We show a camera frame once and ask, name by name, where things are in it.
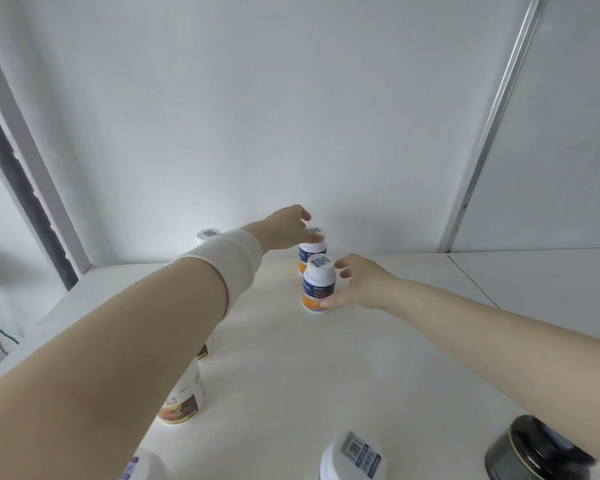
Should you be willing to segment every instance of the black jar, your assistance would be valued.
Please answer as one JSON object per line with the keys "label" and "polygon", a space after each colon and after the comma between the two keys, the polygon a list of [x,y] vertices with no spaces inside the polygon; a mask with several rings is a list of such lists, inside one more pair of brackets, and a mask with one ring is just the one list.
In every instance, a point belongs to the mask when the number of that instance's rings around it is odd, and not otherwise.
{"label": "black jar", "polygon": [[588,480],[595,462],[529,415],[516,418],[484,457],[491,480]]}

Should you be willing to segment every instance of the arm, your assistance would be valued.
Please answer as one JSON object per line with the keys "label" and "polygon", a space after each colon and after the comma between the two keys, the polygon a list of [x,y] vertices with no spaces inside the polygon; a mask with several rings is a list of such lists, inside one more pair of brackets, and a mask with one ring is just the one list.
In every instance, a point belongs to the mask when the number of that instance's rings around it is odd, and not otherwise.
{"label": "arm", "polygon": [[600,460],[600,340],[401,280],[373,261],[336,263],[348,289],[325,306],[403,318],[426,338]]}
{"label": "arm", "polygon": [[[263,253],[319,241],[301,218],[296,205],[243,229]],[[119,478],[227,303],[213,266],[178,259],[18,364],[0,379],[0,478]]]}

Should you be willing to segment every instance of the person's left arm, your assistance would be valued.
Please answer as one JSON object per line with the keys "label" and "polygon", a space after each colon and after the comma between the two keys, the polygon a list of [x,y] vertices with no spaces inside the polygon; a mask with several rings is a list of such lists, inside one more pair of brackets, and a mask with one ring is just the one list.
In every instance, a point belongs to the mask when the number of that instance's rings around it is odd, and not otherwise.
{"label": "person's left arm", "polygon": [[[310,218],[295,205],[243,229],[264,254],[321,240],[304,231],[302,219]],[[205,244],[211,255],[219,245],[212,241]],[[119,478],[169,391],[236,298],[221,272],[200,258],[177,259],[5,374],[0,478]]]}

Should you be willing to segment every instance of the white sleeve cuff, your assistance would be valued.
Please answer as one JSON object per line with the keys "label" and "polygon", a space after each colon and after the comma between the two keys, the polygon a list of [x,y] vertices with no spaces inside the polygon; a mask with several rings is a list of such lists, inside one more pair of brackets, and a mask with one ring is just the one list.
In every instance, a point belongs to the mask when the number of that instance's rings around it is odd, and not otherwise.
{"label": "white sleeve cuff", "polygon": [[216,268],[228,293],[226,316],[238,297],[253,283],[262,263],[262,247],[253,234],[236,229],[214,236],[176,259],[180,258],[202,259]]}

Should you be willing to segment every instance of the pill bottle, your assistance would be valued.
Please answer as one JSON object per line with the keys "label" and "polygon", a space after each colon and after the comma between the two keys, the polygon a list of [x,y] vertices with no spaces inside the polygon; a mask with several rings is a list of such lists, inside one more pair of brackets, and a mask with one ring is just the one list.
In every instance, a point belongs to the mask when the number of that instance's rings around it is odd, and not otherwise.
{"label": "pill bottle", "polygon": [[213,229],[213,228],[202,229],[199,233],[196,234],[196,239],[198,240],[198,245],[204,244],[204,242],[206,240],[208,240],[209,237],[213,237],[215,235],[220,235],[220,234],[222,234],[222,232],[220,232],[218,229]]}
{"label": "pill bottle", "polygon": [[120,480],[169,480],[167,467],[158,455],[144,448],[138,448]]}
{"label": "pill bottle", "polygon": [[[220,230],[213,229],[211,227],[209,227],[208,229],[202,229],[199,233],[196,234],[196,239],[198,240],[198,245],[204,244],[204,242],[206,240],[208,240],[209,237],[213,237],[215,235],[220,235],[220,234],[222,234],[222,232],[220,232]],[[205,344],[202,346],[202,348],[200,349],[200,352],[198,352],[198,355],[196,355],[196,358],[202,359],[202,358],[208,356],[209,354],[211,354],[211,352],[213,352],[214,345],[215,345],[215,341],[214,341],[214,338],[212,335],[207,339]]]}
{"label": "pill bottle", "polygon": [[213,335],[209,336],[209,338],[207,339],[205,344],[200,349],[200,352],[198,352],[198,355],[196,355],[196,359],[198,359],[198,360],[204,359],[204,357],[211,354],[211,352],[214,351],[215,345],[216,345],[216,341],[214,340]]}
{"label": "pill bottle", "polygon": [[491,480],[587,480],[596,460],[538,418],[519,416],[484,457]]}
{"label": "pill bottle", "polygon": [[320,306],[323,298],[333,294],[336,286],[336,269],[333,259],[326,254],[314,254],[304,270],[302,306],[312,314],[329,311]]}
{"label": "pill bottle", "polygon": [[200,379],[198,361],[194,360],[176,383],[158,412],[167,424],[178,424],[193,418],[205,405],[205,388]]}
{"label": "pill bottle", "polygon": [[[311,227],[306,229],[307,232],[312,234],[320,234],[321,236],[325,236],[326,234],[320,227]],[[309,261],[309,258],[314,254],[324,254],[327,252],[327,240],[324,239],[322,242],[318,242],[316,244],[311,244],[309,242],[305,242],[304,244],[300,244],[298,250],[298,273],[302,276],[304,274],[304,270],[306,269],[306,264]]]}
{"label": "pill bottle", "polygon": [[322,454],[319,480],[385,480],[386,459],[380,445],[349,431]]}

